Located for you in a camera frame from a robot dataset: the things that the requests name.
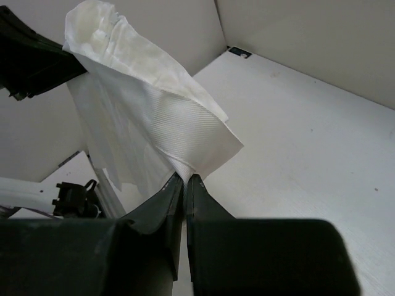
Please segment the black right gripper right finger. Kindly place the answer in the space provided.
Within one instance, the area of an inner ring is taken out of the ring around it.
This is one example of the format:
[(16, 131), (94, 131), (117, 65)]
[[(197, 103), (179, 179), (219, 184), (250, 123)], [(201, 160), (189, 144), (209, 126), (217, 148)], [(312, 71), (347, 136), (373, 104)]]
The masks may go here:
[(187, 246), (195, 295), (360, 295), (338, 230), (328, 221), (235, 218), (199, 175), (188, 182)]

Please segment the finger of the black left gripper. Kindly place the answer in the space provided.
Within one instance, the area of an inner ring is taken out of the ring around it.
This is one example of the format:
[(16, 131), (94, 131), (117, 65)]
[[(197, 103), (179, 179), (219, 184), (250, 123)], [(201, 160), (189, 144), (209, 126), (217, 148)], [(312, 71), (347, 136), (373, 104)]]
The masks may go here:
[(21, 101), (46, 93), (86, 69), (62, 46), (24, 24), (1, 6), (1, 88)]

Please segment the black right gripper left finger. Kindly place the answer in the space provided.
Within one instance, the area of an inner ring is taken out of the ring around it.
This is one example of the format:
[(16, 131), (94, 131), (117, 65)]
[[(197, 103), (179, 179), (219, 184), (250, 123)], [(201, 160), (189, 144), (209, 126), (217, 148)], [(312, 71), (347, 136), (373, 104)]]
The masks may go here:
[(183, 180), (118, 219), (1, 221), (2, 295), (171, 295)]

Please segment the white skirt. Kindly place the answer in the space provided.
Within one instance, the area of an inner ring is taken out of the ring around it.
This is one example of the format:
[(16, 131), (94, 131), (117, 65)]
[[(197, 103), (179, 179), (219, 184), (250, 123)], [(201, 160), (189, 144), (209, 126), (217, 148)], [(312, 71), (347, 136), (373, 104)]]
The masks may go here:
[(148, 198), (174, 173), (206, 177), (242, 149), (212, 96), (113, 4), (72, 9), (64, 49), (86, 70), (67, 87), (89, 154), (117, 188), (131, 183)]

